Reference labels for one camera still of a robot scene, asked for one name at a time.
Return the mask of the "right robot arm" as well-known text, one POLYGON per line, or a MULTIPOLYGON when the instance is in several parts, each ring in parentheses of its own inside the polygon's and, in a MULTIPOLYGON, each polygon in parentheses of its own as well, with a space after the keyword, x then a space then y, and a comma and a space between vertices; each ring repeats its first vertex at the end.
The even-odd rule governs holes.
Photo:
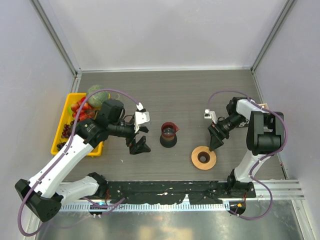
POLYGON ((271 113, 255 103, 253 99, 233 97, 226 106, 228 117, 220 120, 214 111, 205 109, 204 118, 212 121, 208 127, 210 134, 209 150, 212 152, 224 144, 230 132, 248 120, 246 147, 247 152, 240 164, 227 177, 226 182, 211 195, 241 198, 254 196, 253 178, 262 164, 281 151, 285 143, 284 115, 271 113))

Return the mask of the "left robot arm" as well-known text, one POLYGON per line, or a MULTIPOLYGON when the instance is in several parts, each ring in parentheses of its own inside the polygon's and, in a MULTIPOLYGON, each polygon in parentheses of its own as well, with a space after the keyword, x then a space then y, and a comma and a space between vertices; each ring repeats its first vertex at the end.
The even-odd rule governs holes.
POLYGON ((139 105, 131 120, 126 122, 124 111, 121 101, 106 100, 95 118, 87 118, 76 125, 74 136, 41 171, 29 180, 20 179, 15 184, 21 200, 41 222, 51 220, 61 207, 73 201, 89 196, 102 199, 106 195, 108 183, 96 172, 65 186, 61 183, 87 154, 109 136, 125 138, 131 155, 151 151, 145 136, 136 140, 139 132, 149 131, 146 127, 150 123, 149 112, 139 105))

